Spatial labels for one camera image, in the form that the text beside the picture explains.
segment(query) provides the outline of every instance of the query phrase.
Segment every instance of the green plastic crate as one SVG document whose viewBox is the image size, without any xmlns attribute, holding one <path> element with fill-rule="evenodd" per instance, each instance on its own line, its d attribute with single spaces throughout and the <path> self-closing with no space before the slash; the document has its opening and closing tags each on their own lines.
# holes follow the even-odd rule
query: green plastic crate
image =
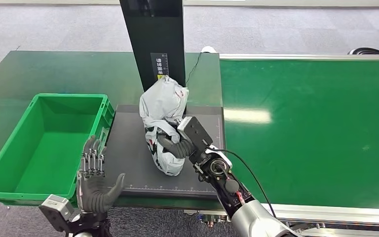
<svg viewBox="0 0 379 237">
<path fill-rule="evenodd" d="M 85 141 L 96 134 L 103 145 L 113 117 L 106 95 L 36 95 L 0 151 L 0 201 L 71 199 Z"/>
</svg>

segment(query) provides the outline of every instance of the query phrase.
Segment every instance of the black panel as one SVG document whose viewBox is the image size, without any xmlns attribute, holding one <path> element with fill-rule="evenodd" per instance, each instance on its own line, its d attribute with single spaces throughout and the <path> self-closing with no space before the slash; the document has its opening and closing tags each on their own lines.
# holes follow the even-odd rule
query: black panel
<svg viewBox="0 0 379 237">
<path fill-rule="evenodd" d="M 167 54 L 168 73 L 185 85 L 182 0 L 120 0 L 143 89 L 157 80 L 151 53 Z"/>
<path fill-rule="evenodd" d="M 223 110 L 219 107 L 187 107 L 213 138 L 213 144 L 224 148 Z M 216 199 L 216 192 L 198 175 L 186 160 L 178 176 L 167 176 L 157 169 L 146 145 L 145 129 L 138 106 L 118 106 L 107 142 L 105 171 L 108 186 L 125 172 L 126 188 L 121 195 L 139 197 L 177 197 Z"/>
</svg>

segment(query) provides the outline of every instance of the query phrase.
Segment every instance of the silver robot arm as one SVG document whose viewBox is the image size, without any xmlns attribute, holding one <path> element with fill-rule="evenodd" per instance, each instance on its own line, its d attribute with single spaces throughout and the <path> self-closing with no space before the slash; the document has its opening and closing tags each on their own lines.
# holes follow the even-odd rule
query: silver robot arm
<svg viewBox="0 0 379 237">
<path fill-rule="evenodd" d="M 200 181 L 211 184 L 242 237 L 300 237 L 272 216 L 234 176 L 230 160 L 216 147 L 196 117 L 185 117 L 178 126 L 184 139 L 194 146 L 189 160 Z"/>
</svg>

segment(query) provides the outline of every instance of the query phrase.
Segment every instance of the green workbench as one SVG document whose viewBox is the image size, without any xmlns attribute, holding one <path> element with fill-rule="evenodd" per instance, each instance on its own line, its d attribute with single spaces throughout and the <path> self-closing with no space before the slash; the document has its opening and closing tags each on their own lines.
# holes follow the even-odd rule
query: green workbench
<svg viewBox="0 0 379 237">
<path fill-rule="evenodd" d="M 187 73 L 198 55 L 187 54 Z M 224 107 L 227 148 L 250 165 L 283 219 L 379 215 L 379 56 L 202 54 L 188 87 L 188 105 Z M 138 104 L 143 90 L 132 53 L 12 51 L 0 63 L 0 149 L 37 93 L 103 93 L 115 105 Z M 247 169 L 229 158 L 263 202 Z M 116 205 L 221 209 L 137 197 Z"/>
</svg>

